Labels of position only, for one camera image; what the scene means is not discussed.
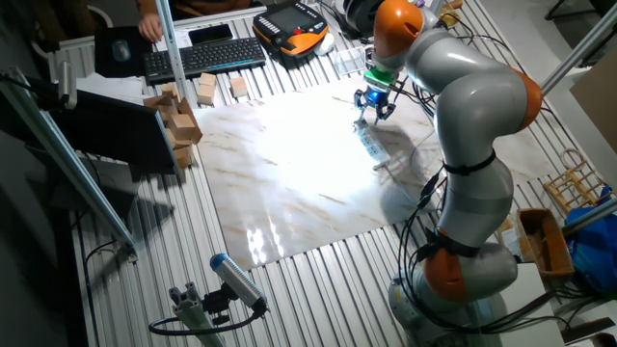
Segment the desk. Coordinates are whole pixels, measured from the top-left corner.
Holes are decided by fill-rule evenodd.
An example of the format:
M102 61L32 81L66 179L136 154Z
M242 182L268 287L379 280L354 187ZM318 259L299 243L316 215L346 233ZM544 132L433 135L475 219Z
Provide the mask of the desk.
M204 27L229 23L232 32L241 37L252 36L252 16L258 9L185 20L178 28ZM466 2L461 17L478 34L500 37L493 21L476 0ZM463 29L457 29L463 35ZM335 34L335 52L359 45ZM473 44L497 60L517 66L507 53L485 41ZM63 42L61 50L50 55L52 78L55 66L67 60L77 67L77 76L94 72L94 40L84 38ZM238 100L222 89L214 105L221 106L266 95L310 88L347 77L339 77L332 68L334 53L313 59L289 70L268 61L265 67L242 71L247 79L249 95ZM230 77L219 76L219 86L228 86ZM150 95L158 88L145 86ZM563 147L575 146L569 132L558 119L544 114L530 126L534 138L559 169L558 155ZM122 260L117 264L111 253L95 254L89 263L93 283L94 314L101 346L199 346L196 339L153 335L148 322L172 317L172 302L167 290L193 281L201 293L217 290L220 280L207 265L215 253L227 250L218 225L214 205L202 170L201 159L186 171L186 182L175 177L147 176L126 222L135 233L139 261L133 265ZM514 205L519 208L545 206L561 215L542 189L547 177L519 185ZM172 206L171 215L166 208ZM435 215L425 215L417 229L431 227ZM85 252L110 240L109 231L83 225ZM78 245L79 234L73 231ZM249 276L268 297L271 312L265 320L249 327L225 333L229 346L403 346L411 345L403 329L393 319L387 288L396 268L398 241L390 227L379 228L321 247L304 254L258 267ZM82 258L77 251L76 257ZM80 281L84 288L83 272ZM82 289L84 317L92 346L94 327L88 309L86 290ZM231 320L248 317L247 310L234 303Z

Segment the black keyboard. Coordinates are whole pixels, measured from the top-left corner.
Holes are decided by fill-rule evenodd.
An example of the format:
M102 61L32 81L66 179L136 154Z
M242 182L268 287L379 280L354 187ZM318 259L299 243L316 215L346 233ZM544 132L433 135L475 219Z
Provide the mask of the black keyboard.
M224 40L180 48L186 78L199 77L202 72L225 72L242 67L265 64L261 46L256 38ZM170 56L165 52L144 54L146 81L159 84L174 81Z

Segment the marble tabletop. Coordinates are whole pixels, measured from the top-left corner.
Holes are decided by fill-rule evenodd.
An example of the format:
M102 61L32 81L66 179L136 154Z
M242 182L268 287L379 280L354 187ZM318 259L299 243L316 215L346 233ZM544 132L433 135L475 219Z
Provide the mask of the marble tabletop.
M399 96L390 118L372 127L390 156L389 172L374 171L352 125L359 116L354 91L364 88L356 77L196 111L203 132L197 155L228 253L242 269L410 216L424 182L442 165L432 123ZM371 122L374 111L365 117ZM515 184L551 173L527 130L497 139L495 150Z

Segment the wooden block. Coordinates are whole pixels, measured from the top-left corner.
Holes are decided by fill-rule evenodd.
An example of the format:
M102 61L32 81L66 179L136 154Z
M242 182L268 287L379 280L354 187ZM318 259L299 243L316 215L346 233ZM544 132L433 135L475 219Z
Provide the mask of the wooden block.
M231 78L229 82L231 82L231 94L233 94L233 97L240 97L249 93L244 77Z
M170 141L172 148L174 148L175 147L175 136L174 136L174 133L172 133L172 129L166 128L165 134L167 134L167 139Z
M200 85L197 91L197 101L204 105L212 105L214 98L214 86Z
M213 74L209 74L209 73L202 73L201 77L200 77L200 85L205 85L205 86L216 86L216 75Z
M177 97L177 89L171 83L163 85L163 95L169 95L171 97Z
M195 115L193 114L193 110L191 110L191 105L189 105L189 102L186 100L186 98L183 98L182 101L180 101L180 104L178 105L178 109L180 110L181 113L185 115L189 115L189 117L193 121L193 125L195 125L195 130L193 131L193 136L191 137L191 141L193 141L193 144L198 143L201 140L201 136L202 136L201 130L200 130L200 124L197 123L197 119L195 118Z
M174 144L174 149L185 148L193 144L191 140L176 140Z
M174 134L175 140L190 140L195 131L195 126L189 115L173 116L168 124L169 129Z
M154 96L144 99L144 106L157 109L158 106L174 106L172 98L168 95Z
M172 120L173 116L177 116L178 112L175 106L164 106L159 105L158 112L161 113L161 119L163 120L163 124L167 125L167 123Z
M177 165L184 169L193 164L193 150L190 146L174 150Z

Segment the wall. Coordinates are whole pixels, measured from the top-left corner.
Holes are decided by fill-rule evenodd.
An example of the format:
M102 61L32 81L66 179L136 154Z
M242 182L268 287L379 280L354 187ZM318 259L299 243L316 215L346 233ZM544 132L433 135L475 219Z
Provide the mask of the wall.
M28 40L35 21L26 3L24 0L0 1L0 69L18 66L24 74L40 78ZM40 64L40 68L44 68L44 62Z
M34 20L25 3L0 2L0 69L18 66L41 78L26 34ZM54 303L53 288L60 284L54 234L39 202L41 191L30 183L43 179L45 168L23 143L1 131L0 163L0 345L67 346L63 307Z

